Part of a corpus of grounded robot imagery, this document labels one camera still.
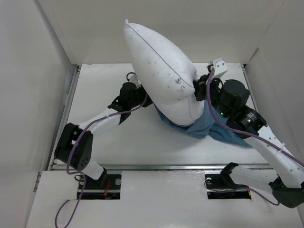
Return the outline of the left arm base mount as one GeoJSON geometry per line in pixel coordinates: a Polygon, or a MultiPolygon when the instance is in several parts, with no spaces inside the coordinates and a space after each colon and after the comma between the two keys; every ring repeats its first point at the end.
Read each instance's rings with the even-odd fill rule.
{"type": "Polygon", "coordinates": [[[76,197],[82,200],[119,200],[121,197],[121,174],[108,174],[103,186],[85,176],[76,175],[74,179],[78,182],[76,197]]]}

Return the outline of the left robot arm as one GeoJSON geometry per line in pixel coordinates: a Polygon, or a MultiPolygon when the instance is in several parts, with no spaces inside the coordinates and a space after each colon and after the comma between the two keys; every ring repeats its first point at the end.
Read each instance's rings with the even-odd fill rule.
{"type": "Polygon", "coordinates": [[[122,124],[131,112],[148,107],[152,100],[142,85],[123,83],[119,95],[96,117],[81,124],[67,123],[57,143],[54,157],[66,164],[67,173],[85,175],[96,188],[106,184],[107,169],[92,160],[93,139],[122,124]]]}

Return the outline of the blue pillowcase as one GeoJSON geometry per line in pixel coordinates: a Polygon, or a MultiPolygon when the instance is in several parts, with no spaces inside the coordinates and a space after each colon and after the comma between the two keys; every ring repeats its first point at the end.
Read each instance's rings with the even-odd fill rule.
{"type": "Polygon", "coordinates": [[[238,135],[231,130],[223,128],[212,116],[208,102],[204,102],[202,115],[189,126],[180,126],[170,121],[159,109],[156,110],[161,121],[172,129],[179,131],[187,136],[196,139],[203,139],[206,136],[212,137],[214,140],[230,143],[233,145],[251,148],[252,146],[246,143],[238,135]]]}

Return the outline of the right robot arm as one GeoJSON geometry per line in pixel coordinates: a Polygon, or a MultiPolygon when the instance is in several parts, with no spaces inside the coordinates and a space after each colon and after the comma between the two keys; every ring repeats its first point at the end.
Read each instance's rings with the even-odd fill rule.
{"type": "Polygon", "coordinates": [[[247,106],[250,92],[234,79],[222,82],[203,75],[193,82],[195,98],[206,100],[212,117],[216,114],[227,119],[223,127],[231,130],[251,145],[276,171],[265,174],[231,162],[207,184],[217,193],[254,187],[273,195],[278,204],[295,208],[304,202],[304,164],[296,159],[273,134],[266,120],[247,106]]]}

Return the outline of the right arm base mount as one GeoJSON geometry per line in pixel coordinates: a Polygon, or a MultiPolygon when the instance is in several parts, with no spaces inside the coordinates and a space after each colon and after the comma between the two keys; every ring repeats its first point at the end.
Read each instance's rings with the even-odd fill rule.
{"type": "Polygon", "coordinates": [[[205,174],[204,186],[209,200],[251,199],[248,186],[235,184],[228,176],[220,173],[205,174]]]}

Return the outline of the white pillow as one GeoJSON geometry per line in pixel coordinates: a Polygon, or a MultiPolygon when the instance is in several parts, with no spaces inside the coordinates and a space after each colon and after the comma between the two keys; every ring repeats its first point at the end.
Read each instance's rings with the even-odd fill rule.
{"type": "Polygon", "coordinates": [[[126,20],[123,29],[133,69],[155,106],[176,125],[193,124],[204,108],[194,95],[193,81],[198,78],[194,64],[150,28],[126,20]]]}

